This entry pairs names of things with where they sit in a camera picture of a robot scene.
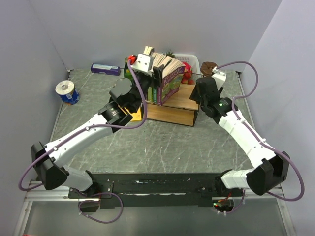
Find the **green 65-storey treehouse book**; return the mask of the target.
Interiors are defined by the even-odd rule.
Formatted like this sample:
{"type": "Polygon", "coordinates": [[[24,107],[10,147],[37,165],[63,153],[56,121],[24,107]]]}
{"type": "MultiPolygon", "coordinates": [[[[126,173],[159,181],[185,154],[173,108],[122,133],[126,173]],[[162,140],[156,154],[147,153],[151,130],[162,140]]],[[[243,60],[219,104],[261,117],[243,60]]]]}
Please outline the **green 65-storey treehouse book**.
{"type": "Polygon", "coordinates": [[[153,89],[152,89],[152,87],[149,87],[149,88],[148,88],[148,91],[147,91],[147,101],[153,102],[153,89]]]}

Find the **green 104-storey treehouse book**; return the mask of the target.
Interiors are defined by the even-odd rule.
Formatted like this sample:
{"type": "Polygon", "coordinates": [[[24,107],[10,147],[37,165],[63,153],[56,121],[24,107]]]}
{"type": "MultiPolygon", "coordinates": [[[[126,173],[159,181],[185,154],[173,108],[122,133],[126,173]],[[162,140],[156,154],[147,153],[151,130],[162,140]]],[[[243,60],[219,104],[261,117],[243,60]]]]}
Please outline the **green 104-storey treehouse book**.
{"type": "Polygon", "coordinates": [[[158,88],[153,88],[153,103],[158,103],[158,88]]]}

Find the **purple 117-storey treehouse book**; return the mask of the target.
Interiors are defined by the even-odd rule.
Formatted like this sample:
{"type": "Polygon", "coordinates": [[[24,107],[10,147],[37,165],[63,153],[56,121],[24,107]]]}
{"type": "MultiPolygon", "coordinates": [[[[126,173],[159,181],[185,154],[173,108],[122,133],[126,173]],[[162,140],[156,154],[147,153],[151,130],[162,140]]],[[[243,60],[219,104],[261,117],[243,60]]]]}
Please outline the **purple 117-storey treehouse book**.
{"type": "Polygon", "coordinates": [[[153,66],[164,65],[161,85],[158,86],[158,105],[163,105],[173,94],[177,93],[182,81],[185,65],[176,58],[153,52],[153,66]]]}

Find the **dark blue paperback book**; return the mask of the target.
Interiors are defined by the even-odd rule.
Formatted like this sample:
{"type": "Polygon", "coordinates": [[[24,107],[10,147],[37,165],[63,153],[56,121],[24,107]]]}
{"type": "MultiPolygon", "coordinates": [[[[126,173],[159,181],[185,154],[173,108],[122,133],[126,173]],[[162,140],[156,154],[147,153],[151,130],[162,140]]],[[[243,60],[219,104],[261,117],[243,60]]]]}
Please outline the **dark blue paperback book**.
{"type": "Polygon", "coordinates": [[[154,47],[146,46],[143,54],[150,56],[154,51],[155,51],[154,47]]]}

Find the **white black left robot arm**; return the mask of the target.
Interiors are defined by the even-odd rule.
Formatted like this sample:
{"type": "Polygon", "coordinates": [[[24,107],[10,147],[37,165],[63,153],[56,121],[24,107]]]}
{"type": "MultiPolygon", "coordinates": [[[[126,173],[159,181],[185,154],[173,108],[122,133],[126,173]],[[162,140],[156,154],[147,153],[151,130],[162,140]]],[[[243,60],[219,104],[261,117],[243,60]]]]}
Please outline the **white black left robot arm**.
{"type": "Polygon", "coordinates": [[[117,80],[110,90],[109,102],[90,120],[58,140],[45,145],[37,142],[32,146],[33,167],[46,190],[67,186],[79,190],[87,198],[97,193],[92,174],[71,168],[68,163],[99,139],[120,129],[128,129],[132,114],[139,108],[146,114],[144,93],[151,85],[160,84],[163,69],[163,66],[155,66],[148,71],[132,65],[130,72],[133,80],[117,80]]]}

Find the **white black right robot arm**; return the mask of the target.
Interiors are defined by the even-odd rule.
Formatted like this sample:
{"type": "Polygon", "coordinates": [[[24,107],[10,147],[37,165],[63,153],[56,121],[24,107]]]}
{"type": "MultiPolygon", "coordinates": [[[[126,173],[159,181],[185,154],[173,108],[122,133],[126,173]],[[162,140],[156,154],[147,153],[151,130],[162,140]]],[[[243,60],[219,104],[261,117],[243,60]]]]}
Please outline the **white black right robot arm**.
{"type": "Polygon", "coordinates": [[[217,178],[215,190],[226,196],[233,188],[243,188],[261,196],[286,179],[289,163],[267,149],[265,142],[259,142],[260,136],[248,130],[250,125],[241,111],[230,98],[221,98],[221,91],[213,78],[199,78],[189,98],[237,142],[252,168],[224,171],[217,178]]]}

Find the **green glass bottle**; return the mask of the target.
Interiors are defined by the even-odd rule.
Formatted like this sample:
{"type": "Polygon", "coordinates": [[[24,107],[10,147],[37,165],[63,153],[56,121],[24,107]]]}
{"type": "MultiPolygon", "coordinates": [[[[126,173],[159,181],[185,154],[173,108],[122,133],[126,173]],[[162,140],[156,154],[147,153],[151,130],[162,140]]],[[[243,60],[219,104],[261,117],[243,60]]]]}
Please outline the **green glass bottle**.
{"type": "Polygon", "coordinates": [[[128,79],[133,79],[127,63],[128,63],[128,57],[125,58],[124,77],[128,79]]]}

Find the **yellow book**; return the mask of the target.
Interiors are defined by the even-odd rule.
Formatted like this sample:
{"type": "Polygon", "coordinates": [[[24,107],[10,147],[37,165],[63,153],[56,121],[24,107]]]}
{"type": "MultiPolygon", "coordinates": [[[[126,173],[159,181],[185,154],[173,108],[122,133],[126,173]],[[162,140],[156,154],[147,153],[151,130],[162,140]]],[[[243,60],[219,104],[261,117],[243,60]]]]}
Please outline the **yellow book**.
{"type": "Polygon", "coordinates": [[[132,119],[131,119],[132,122],[141,121],[143,118],[143,107],[140,106],[136,113],[129,112],[129,114],[132,116],[132,119]]]}

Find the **jar with brown lid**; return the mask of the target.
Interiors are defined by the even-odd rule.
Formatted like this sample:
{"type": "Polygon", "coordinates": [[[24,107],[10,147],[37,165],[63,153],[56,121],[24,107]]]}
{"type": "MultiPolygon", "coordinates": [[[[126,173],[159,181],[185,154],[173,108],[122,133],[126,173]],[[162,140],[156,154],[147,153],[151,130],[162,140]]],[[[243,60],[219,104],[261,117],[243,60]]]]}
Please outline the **jar with brown lid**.
{"type": "Polygon", "coordinates": [[[213,69],[217,66],[218,65],[214,62],[210,62],[210,61],[203,62],[201,67],[200,67],[200,72],[204,76],[211,76],[213,69]]]}

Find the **wooden two-tier shelf rack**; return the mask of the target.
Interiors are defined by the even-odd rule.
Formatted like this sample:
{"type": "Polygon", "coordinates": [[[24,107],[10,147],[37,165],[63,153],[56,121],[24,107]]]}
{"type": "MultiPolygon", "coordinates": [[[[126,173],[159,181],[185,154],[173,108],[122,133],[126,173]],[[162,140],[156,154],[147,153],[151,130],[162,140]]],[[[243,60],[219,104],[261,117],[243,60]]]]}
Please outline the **wooden two-tier shelf rack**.
{"type": "Polygon", "coordinates": [[[189,99],[194,85],[180,84],[177,93],[173,94],[163,105],[147,101],[147,118],[186,126],[194,126],[199,106],[189,99]]]}

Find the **toy dragon fruit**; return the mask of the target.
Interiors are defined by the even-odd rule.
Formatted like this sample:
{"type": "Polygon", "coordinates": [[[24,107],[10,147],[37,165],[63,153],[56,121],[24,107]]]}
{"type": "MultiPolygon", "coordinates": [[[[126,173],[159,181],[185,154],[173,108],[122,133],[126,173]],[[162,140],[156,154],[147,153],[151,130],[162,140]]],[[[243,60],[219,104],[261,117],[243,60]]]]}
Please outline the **toy dragon fruit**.
{"type": "Polygon", "coordinates": [[[192,84],[194,84],[194,81],[191,78],[191,73],[192,73],[191,65],[188,64],[187,62],[183,62],[183,64],[185,65],[185,69],[184,69],[181,83],[192,85],[192,84]]]}

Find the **white plastic fruit basket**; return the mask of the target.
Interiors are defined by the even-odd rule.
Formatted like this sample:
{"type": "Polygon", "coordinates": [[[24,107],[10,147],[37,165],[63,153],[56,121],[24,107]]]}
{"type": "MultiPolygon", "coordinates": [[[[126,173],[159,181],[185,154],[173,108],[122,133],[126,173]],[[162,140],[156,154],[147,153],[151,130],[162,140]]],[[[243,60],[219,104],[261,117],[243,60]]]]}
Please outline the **white plastic fruit basket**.
{"type": "Polygon", "coordinates": [[[181,62],[187,62],[191,65],[191,78],[193,79],[194,84],[198,78],[203,77],[203,74],[200,72],[200,65],[197,56],[189,54],[175,54],[175,58],[181,62]]]}

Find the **purple rectangular box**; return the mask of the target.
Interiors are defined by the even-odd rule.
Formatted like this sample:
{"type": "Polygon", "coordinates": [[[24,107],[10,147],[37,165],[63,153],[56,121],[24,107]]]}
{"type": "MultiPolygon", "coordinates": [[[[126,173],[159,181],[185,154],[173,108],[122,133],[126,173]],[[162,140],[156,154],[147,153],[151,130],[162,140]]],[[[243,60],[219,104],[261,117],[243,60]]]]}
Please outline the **purple rectangular box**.
{"type": "Polygon", "coordinates": [[[121,69],[119,66],[103,65],[93,63],[90,68],[92,73],[119,76],[121,69]]]}

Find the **toy pineapple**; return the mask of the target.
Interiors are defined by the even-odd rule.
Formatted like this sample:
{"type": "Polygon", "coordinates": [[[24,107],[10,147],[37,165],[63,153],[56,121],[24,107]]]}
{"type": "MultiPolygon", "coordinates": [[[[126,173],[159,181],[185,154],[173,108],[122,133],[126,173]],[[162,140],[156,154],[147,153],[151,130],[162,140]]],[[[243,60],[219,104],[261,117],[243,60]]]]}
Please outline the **toy pineapple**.
{"type": "Polygon", "coordinates": [[[163,54],[168,56],[168,57],[175,58],[173,51],[170,49],[168,49],[166,52],[163,52],[163,54]]]}

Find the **blue tin can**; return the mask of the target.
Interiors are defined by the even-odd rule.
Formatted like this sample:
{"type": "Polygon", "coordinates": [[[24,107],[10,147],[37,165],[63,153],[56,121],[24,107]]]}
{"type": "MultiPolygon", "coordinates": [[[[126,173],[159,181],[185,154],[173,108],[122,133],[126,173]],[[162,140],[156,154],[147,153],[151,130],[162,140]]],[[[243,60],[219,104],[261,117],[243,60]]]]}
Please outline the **blue tin can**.
{"type": "Polygon", "coordinates": [[[60,95],[60,98],[63,103],[67,105],[74,105],[80,100],[80,94],[74,90],[66,95],[60,95]]]}

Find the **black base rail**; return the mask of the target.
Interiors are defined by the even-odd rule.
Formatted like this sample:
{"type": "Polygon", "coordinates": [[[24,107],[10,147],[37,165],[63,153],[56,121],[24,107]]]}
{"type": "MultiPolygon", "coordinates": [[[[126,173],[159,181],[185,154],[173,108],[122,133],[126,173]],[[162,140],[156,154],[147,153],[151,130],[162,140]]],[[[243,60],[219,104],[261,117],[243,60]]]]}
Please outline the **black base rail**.
{"type": "Polygon", "coordinates": [[[100,209],[116,207],[212,207],[213,197],[240,197],[242,190],[228,189],[219,173],[93,173],[94,185],[71,199],[92,199],[100,209]]]}

